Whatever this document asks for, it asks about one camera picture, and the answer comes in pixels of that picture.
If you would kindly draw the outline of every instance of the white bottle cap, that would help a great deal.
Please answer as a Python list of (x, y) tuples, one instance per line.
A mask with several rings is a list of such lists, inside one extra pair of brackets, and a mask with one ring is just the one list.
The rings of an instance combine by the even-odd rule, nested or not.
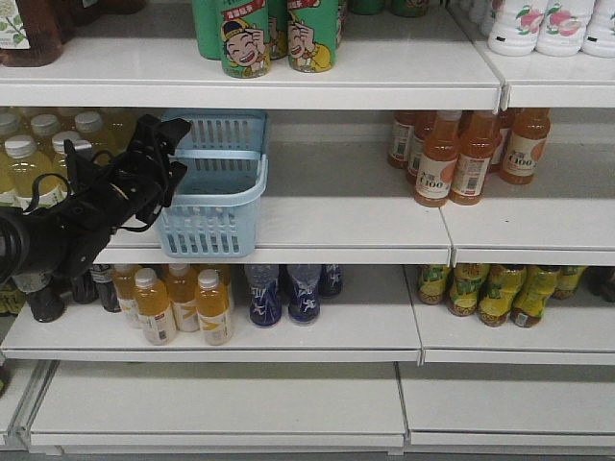
[(81, 133), (94, 133), (103, 128), (103, 117), (100, 113), (89, 110), (75, 117), (75, 126)]
[(213, 269), (206, 269), (199, 274), (199, 286), (204, 290), (215, 288), (220, 283), (218, 273)]
[(18, 134), (7, 139), (4, 148), (12, 158), (25, 158), (37, 151), (37, 142), (27, 134)]

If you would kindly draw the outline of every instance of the white shelf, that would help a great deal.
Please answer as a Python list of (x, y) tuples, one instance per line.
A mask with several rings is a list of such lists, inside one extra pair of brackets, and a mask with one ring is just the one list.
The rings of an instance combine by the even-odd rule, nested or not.
[(400, 364), (411, 447), (615, 453), (615, 368)]
[(494, 53), (478, 26), (457, 6), (450, 11), (504, 85), (503, 108), (613, 108), (615, 61), (579, 52), (570, 58), (537, 51), (522, 57)]
[[(386, 163), (386, 149), (374, 142), (271, 143), (257, 248), (227, 262), (448, 262), (451, 241), (439, 211), (411, 198), (404, 172)], [(98, 260), (177, 262), (154, 229), (120, 232)]]
[[(190, 5), (152, 3), (78, 29), (40, 68), (3, 68), (2, 106), (258, 109), (494, 109), (500, 83), (444, 8), (421, 20), (351, 15), (335, 67), (286, 60), (250, 81), (201, 58)], [(455, 63), (455, 70), (450, 67)]]
[(11, 358), (147, 362), (378, 362), (418, 361), (420, 341), (400, 266), (344, 266), (344, 288), (323, 300), (317, 321), (282, 319), (258, 328), (248, 317), (247, 288), (234, 278), (235, 331), (226, 345), (209, 346), (197, 332), (168, 345), (150, 345), (122, 314), (98, 303), (70, 305), (55, 322), (37, 323), (28, 308), (2, 344)]
[(406, 273), (426, 363), (615, 365), (615, 305), (584, 287), (568, 300), (550, 299), (533, 328), (490, 328), (474, 315), (456, 317), (444, 302), (422, 303), (416, 268)]
[(62, 362), (30, 437), (66, 453), (387, 451), (405, 432), (393, 364)]
[(453, 262), (615, 265), (611, 145), (547, 144), (531, 184), (488, 177), (474, 206), (441, 208)]

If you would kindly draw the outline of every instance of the store shelf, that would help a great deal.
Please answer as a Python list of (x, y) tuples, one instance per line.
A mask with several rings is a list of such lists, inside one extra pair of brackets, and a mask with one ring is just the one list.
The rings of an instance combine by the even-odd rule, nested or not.
[(2, 344), (6, 357), (146, 362), (393, 362), (418, 361), (420, 341), (406, 281), (399, 266), (344, 266), (344, 288), (324, 300), (318, 320), (299, 326), (283, 318), (258, 328), (248, 318), (247, 288), (234, 278), (232, 340), (209, 346), (202, 335), (180, 332), (168, 345), (152, 346), (122, 314), (98, 303), (70, 305), (50, 324), (29, 309)]
[(422, 303), (416, 268), (406, 273), (426, 363), (615, 365), (615, 305), (584, 287), (568, 300), (550, 299), (533, 328), (490, 328), (477, 316), (456, 317), (445, 303)]
[(494, 109), (500, 83), (444, 8), (421, 20), (351, 15), (331, 71), (286, 60), (253, 80), (201, 58), (188, 2), (152, 2), (78, 29), (40, 68), (3, 68), (2, 106)]
[[(448, 262), (451, 241), (439, 211), (412, 200), (404, 172), (386, 163), (386, 149), (374, 142), (272, 143), (257, 248), (230, 262)], [(177, 262), (153, 229), (120, 232), (98, 260)]]
[(615, 265), (612, 145), (547, 144), (531, 184), (488, 177), (474, 206), (442, 215), (453, 262)]
[(511, 108), (613, 108), (613, 60), (579, 52), (569, 58), (546, 56), (537, 51), (508, 57), (494, 53), (478, 26), (457, 6), (450, 7), (457, 24), (466, 32), (504, 85), (502, 107)]
[(405, 432), (393, 364), (62, 362), (30, 438), (66, 453), (388, 451)]
[(409, 446), (615, 454), (615, 369), (400, 364)]

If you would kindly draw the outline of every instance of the bottle label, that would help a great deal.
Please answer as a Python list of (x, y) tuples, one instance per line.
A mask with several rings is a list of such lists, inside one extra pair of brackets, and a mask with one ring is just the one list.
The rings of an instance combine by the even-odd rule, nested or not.
[(490, 161), (490, 158), (470, 158), (460, 155), (451, 186), (452, 190), (466, 197), (480, 195)]
[(423, 156), (416, 179), (416, 191), (428, 199), (445, 198), (451, 189), (455, 163), (456, 159), (438, 161)]
[(16, 0), (0, 1), (0, 48), (29, 50), (30, 42)]
[(502, 168), (513, 176), (531, 176), (542, 157), (546, 139), (526, 139), (513, 133), (506, 150)]

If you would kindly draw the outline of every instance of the light blue basket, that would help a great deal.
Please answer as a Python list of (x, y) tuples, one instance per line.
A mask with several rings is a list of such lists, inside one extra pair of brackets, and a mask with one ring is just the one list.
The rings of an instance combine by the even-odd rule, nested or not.
[(171, 207), (157, 220), (174, 257), (240, 257), (256, 245), (258, 204), (267, 184), (267, 114), (260, 110), (171, 109), (192, 129), (175, 159), (187, 166)]

